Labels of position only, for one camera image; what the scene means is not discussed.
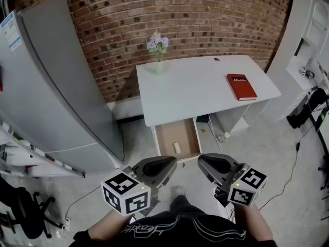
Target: red book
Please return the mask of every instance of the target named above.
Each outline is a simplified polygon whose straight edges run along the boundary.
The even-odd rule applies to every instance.
[[[236,98],[239,101],[256,100],[257,94],[253,90],[247,77],[243,74],[228,74],[227,80],[230,83]]]

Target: red brick wall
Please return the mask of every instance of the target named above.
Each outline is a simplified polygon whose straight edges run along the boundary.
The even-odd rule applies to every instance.
[[[26,8],[47,0],[16,0]],[[146,42],[157,29],[170,39],[165,59],[249,55],[265,70],[289,0],[68,0],[90,69],[104,98],[139,95],[136,64],[154,61]]]

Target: open drawer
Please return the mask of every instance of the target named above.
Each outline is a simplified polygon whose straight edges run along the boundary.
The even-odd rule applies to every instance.
[[[193,118],[152,126],[158,155],[171,155],[179,162],[198,158],[201,146]],[[174,143],[179,143],[181,153],[176,154]]]

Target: refrigerator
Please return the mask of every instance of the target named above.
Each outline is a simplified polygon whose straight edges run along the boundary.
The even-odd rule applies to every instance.
[[[67,1],[13,11],[1,28],[0,118],[86,173],[120,165],[122,135],[89,69]]]

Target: gray floor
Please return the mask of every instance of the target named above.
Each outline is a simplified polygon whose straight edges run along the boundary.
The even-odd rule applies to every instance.
[[[269,176],[266,188],[257,199],[259,207],[282,191],[296,158],[296,142],[310,126],[311,122],[307,122],[301,129],[293,130],[285,120],[274,125],[261,117],[249,129],[233,134],[221,146],[223,153],[239,162],[246,162]],[[219,152],[207,124],[199,124],[198,128],[203,153]],[[201,133],[200,128],[206,129],[206,133]],[[143,158],[156,156],[152,132],[143,120],[124,124],[123,131],[129,165],[134,165]],[[329,215],[325,212],[325,202],[321,200],[327,193],[320,191],[323,176],[318,172],[318,167],[322,164],[322,157],[323,149],[319,138],[311,129],[302,140],[293,179],[286,186],[284,195],[275,198],[262,209],[278,246],[321,246],[327,237],[328,220],[320,221],[322,217]],[[85,179],[67,177],[33,180],[9,177],[7,180],[14,186],[25,186],[30,191],[38,190],[44,197],[54,196],[56,203],[50,209],[50,215],[64,221],[69,205],[96,188],[105,176],[106,173],[87,175]],[[179,164],[168,185],[160,191],[161,203],[150,215],[169,208],[170,187],[177,185],[184,188],[192,204],[206,213],[227,217],[228,212],[231,212],[230,205],[227,209],[222,208],[214,199],[214,186],[198,169],[196,160],[193,160],[187,162],[184,168]],[[0,206],[0,210],[3,212],[5,208]],[[5,234],[11,243],[68,246],[75,232],[86,230],[108,211],[109,207],[103,202],[98,189],[70,209],[68,216],[72,219],[71,232],[65,238],[56,237],[54,227],[51,232],[55,236],[50,240],[44,236],[35,241],[27,240],[23,233],[13,235],[8,230],[5,230]]]

